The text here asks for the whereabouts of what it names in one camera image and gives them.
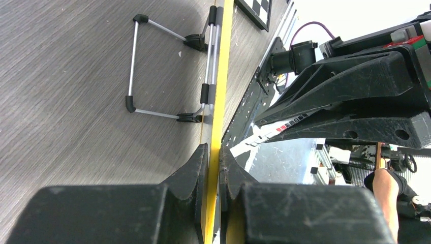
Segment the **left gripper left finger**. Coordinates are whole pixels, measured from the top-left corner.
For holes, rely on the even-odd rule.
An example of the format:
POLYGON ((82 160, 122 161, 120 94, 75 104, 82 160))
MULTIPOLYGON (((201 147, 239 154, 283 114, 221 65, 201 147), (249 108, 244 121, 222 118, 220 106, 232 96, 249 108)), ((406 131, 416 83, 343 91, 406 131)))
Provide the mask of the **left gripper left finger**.
POLYGON ((203 243, 208 145, 156 185, 38 190, 7 243, 203 243))

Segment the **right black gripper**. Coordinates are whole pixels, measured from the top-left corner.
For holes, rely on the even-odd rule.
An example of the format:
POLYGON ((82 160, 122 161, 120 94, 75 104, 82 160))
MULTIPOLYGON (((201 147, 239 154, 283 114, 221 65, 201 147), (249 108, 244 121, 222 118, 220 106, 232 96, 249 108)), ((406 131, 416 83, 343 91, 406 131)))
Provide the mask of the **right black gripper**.
MULTIPOLYGON (((412 88, 402 103, 430 110, 430 13, 351 40, 333 38, 323 44, 323 56, 326 60, 303 70, 271 107, 255 117, 256 125, 333 104, 396 97, 412 88)), ((430 114, 320 110, 268 142, 298 138, 350 139, 422 149, 430 145, 430 114)))

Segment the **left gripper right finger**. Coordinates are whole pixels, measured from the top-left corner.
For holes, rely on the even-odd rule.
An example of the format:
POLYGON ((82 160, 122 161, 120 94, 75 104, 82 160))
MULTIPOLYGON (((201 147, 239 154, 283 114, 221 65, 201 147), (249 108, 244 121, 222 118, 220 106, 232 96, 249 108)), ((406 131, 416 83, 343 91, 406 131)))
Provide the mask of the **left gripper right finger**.
POLYGON ((371 192, 261 183, 219 152, 221 243, 394 243, 371 192))

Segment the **yellow framed whiteboard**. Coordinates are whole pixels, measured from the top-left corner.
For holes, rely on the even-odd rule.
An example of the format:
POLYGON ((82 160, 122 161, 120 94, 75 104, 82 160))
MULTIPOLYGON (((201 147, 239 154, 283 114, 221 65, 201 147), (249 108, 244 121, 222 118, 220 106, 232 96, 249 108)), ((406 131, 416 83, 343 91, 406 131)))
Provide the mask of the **yellow framed whiteboard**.
POLYGON ((214 1, 218 8, 215 26, 209 29, 210 49, 207 60, 209 83, 209 104, 202 113, 200 142, 206 144, 204 166, 204 188, 202 195, 202 236, 204 243, 212 243, 216 219, 219 151, 223 136, 225 99, 229 67, 230 42, 233 20, 233 1, 214 1))

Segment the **person forearm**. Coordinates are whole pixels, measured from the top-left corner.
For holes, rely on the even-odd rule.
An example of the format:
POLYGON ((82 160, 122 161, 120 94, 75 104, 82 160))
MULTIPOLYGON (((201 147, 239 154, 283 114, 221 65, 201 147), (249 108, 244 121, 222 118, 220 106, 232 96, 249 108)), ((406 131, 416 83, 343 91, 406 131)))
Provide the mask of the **person forearm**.
POLYGON ((398 241, 397 201, 399 198, 402 200, 411 199, 414 191, 408 186, 404 177, 385 168, 377 169, 369 174, 364 179, 364 185, 373 192, 375 199, 381 206, 393 239, 398 241))

